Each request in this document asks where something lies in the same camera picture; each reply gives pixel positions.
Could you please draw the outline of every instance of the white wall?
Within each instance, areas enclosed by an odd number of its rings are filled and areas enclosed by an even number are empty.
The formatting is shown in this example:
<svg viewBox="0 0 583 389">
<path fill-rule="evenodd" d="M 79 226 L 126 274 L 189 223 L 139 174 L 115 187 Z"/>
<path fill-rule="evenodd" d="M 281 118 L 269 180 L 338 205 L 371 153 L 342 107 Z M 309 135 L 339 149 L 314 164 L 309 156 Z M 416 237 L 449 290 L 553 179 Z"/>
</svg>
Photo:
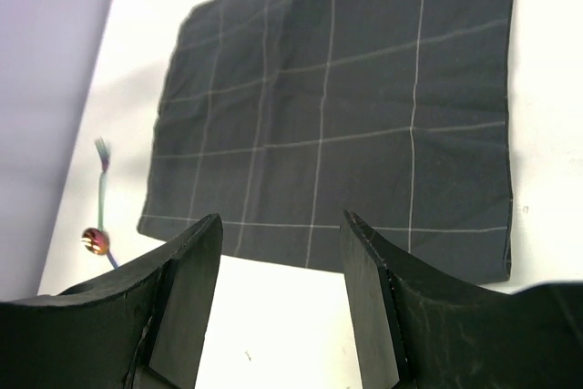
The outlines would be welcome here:
<svg viewBox="0 0 583 389">
<path fill-rule="evenodd" d="M 0 0 L 0 300 L 35 295 L 110 0 Z"/>
</svg>

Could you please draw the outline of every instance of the white surface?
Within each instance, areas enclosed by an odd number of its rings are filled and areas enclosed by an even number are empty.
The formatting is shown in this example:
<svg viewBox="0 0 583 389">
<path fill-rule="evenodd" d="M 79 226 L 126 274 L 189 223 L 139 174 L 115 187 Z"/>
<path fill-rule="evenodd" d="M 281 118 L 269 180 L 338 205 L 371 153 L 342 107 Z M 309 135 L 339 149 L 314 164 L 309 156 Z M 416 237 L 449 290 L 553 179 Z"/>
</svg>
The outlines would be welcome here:
<svg viewBox="0 0 583 389">
<path fill-rule="evenodd" d="M 109 2 L 0 0 L 0 301 L 38 290 Z"/>
<path fill-rule="evenodd" d="M 97 217 L 95 137 L 114 146 L 106 208 L 114 255 L 129 261 L 160 244 L 136 233 L 152 127 L 179 24 L 201 1 L 114 0 L 41 293 L 109 269 L 79 242 Z M 510 67 L 514 268 L 508 284 L 494 286 L 499 290 L 583 279 L 580 29 L 583 14 L 573 0 L 517 0 Z M 223 257 L 197 389 L 298 387 L 361 387 L 342 275 Z"/>
</svg>

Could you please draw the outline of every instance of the red ball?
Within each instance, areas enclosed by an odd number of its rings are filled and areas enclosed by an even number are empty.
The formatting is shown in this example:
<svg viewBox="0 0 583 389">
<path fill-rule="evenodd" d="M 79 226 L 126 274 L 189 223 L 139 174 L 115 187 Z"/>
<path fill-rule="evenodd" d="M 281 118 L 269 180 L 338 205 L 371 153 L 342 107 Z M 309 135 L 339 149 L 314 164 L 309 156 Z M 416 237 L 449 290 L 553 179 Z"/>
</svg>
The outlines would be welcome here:
<svg viewBox="0 0 583 389">
<path fill-rule="evenodd" d="M 109 251 L 109 236 L 97 228 L 87 228 L 83 231 L 81 241 L 88 251 L 96 255 L 106 255 Z"/>
</svg>

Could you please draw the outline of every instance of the dark fabric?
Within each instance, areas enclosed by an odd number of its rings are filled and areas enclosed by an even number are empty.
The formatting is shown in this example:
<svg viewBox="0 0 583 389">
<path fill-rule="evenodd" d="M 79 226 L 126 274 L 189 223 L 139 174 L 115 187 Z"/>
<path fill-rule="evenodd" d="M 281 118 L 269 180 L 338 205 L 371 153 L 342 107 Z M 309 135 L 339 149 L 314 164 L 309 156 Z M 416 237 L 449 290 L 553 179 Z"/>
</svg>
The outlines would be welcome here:
<svg viewBox="0 0 583 389">
<path fill-rule="evenodd" d="M 179 31 L 138 231 L 340 271 L 342 210 L 469 282 L 509 274 L 513 0 L 213 0 Z"/>
</svg>

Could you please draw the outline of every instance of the white table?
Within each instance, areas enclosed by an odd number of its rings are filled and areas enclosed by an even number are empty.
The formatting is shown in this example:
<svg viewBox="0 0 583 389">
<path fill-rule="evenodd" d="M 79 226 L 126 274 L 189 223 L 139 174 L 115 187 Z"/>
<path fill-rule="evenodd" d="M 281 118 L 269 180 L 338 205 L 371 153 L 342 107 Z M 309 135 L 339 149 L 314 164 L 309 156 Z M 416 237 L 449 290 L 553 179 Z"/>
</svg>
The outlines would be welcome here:
<svg viewBox="0 0 583 389">
<path fill-rule="evenodd" d="M 96 225 L 96 137 L 113 145 L 106 226 L 123 263 L 138 235 L 152 127 L 179 24 L 205 0 L 113 0 L 39 293 L 110 269 L 80 243 Z M 583 280 L 583 0 L 516 0 L 510 54 L 513 292 Z M 223 257 L 197 389 L 357 389 L 341 274 Z"/>
</svg>

